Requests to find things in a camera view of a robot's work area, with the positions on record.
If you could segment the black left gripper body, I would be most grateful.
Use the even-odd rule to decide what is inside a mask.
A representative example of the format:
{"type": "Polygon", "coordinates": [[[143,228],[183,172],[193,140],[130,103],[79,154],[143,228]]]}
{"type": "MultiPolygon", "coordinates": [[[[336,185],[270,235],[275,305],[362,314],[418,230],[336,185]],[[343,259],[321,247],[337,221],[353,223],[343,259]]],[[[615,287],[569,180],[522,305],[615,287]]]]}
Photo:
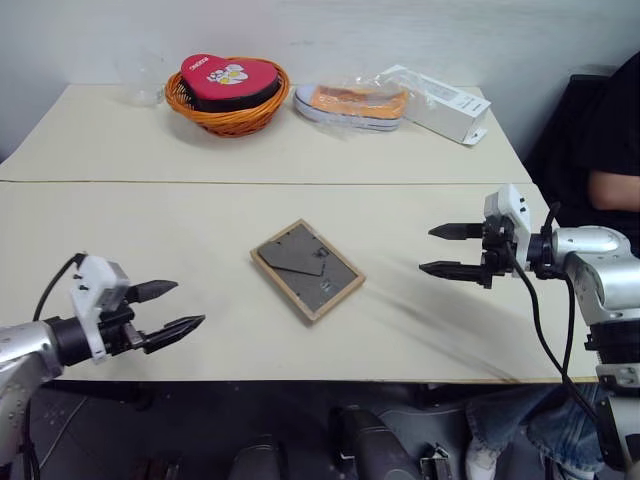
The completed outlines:
{"type": "Polygon", "coordinates": [[[143,346],[144,334],[132,324],[135,312],[131,305],[140,302],[139,288],[130,288],[115,310],[100,314],[99,332],[109,355],[119,355],[143,346]]]}

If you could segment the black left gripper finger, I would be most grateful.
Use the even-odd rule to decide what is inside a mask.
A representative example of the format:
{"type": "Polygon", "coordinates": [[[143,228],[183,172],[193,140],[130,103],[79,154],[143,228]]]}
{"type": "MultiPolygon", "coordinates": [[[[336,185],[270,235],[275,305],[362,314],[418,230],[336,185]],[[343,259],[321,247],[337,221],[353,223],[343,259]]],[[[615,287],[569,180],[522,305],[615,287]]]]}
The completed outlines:
{"type": "Polygon", "coordinates": [[[205,319],[205,315],[194,315],[169,322],[160,330],[144,335],[142,350],[151,354],[172,345],[197,329],[205,319]]]}
{"type": "Polygon", "coordinates": [[[152,280],[130,287],[131,302],[147,302],[156,299],[178,286],[170,280],[152,280]]]}

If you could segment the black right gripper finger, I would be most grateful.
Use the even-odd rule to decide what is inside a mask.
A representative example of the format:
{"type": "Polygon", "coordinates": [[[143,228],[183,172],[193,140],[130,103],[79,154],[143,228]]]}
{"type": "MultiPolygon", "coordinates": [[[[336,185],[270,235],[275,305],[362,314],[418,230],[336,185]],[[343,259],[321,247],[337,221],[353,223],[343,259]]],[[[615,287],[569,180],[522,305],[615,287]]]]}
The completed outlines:
{"type": "Polygon", "coordinates": [[[430,229],[428,234],[442,239],[478,239],[483,237],[483,224],[446,223],[430,229]]]}
{"type": "Polygon", "coordinates": [[[431,276],[473,283],[484,283],[486,272],[480,265],[467,265],[454,261],[435,261],[419,265],[419,269],[431,276]]]}

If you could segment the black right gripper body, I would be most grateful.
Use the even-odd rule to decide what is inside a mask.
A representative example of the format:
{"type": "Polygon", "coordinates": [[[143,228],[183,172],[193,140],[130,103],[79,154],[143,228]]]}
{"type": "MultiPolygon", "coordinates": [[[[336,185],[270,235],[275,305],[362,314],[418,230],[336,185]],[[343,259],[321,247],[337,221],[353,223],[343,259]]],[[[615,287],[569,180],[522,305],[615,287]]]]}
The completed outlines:
{"type": "Polygon", "coordinates": [[[515,247],[513,222],[506,216],[487,217],[483,225],[481,286],[490,289],[495,276],[513,272],[515,247]]]}

